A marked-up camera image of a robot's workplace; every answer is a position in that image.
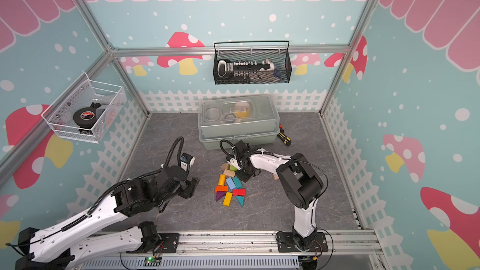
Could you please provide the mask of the teal rectangular block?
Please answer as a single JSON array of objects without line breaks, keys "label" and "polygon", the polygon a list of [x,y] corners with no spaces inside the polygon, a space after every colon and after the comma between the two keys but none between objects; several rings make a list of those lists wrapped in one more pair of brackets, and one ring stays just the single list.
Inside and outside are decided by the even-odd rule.
[{"label": "teal rectangular block", "polygon": [[232,180],[233,180],[234,185],[236,186],[236,189],[243,188],[243,184],[238,177],[233,177]]}]

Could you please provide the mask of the tan rectangular block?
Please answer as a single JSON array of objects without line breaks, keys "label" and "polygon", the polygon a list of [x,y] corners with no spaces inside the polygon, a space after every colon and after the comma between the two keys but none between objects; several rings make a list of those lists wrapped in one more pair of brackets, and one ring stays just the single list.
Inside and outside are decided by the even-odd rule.
[{"label": "tan rectangular block", "polygon": [[236,173],[234,171],[230,171],[228,169],[225,169],[223,172],[223,175],[225,175],[228,178],[234,178],[236,176]]}]

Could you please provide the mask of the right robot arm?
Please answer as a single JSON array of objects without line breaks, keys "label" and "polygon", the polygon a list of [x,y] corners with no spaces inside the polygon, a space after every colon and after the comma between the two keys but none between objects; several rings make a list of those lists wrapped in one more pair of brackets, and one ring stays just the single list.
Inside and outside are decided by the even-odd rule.
[{"label": "right robot arm", "polygon": [[328,182],[318,174],[321,169],[308,162],[300,153],[285,156],[253,147],[238,141],[222,139],[220,149],[226,155],[227,163],[237,169],[236,177],[246,183],[250,178],[267,171],[276,175],[283,190],[294,206],[294,224],[291,240],[297,250],[307,251],[318,244],[315,216],[318,199],[325,192]]}]

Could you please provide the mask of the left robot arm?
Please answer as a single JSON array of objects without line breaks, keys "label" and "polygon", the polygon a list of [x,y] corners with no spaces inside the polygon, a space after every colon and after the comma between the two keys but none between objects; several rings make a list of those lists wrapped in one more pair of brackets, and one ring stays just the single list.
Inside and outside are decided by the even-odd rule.
[{"label": "left robot arm", "polygon": [[29,227],[11,247],[21,255],[17,270],[72,270],[83,263],[113,253],[160,253],[165,239],[151,221],[120,232],[99,236],[102,229],[127,218],[157,209],[180,196],[191,198],[199,178],[190,179],[194,158],[182,154],[184,137],[171,146],[165,163],[156,171],[117,182],[107,188],[87,210],[45,229]]}]

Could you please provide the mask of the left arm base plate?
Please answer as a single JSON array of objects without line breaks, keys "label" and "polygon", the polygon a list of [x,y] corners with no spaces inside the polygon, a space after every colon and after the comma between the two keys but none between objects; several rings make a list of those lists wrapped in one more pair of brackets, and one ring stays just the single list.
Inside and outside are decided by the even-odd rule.
[{"label": "left arm base plate", "polygon": [[179,243],[179,233],[158,233],[159,240],[155,242],[152,254],[176,253]]}]

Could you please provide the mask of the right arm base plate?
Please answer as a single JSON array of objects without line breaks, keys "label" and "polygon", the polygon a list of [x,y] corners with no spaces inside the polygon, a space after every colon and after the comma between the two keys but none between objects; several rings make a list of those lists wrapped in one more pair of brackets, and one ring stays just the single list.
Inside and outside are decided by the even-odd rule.
[{"label": "right arm base plate", "polygon": [[313,232],[308,237],[301,237],[296,232],[278,231],[276,233],[277,250],[280,253],[327,253],[329,247],[325,233]]}]

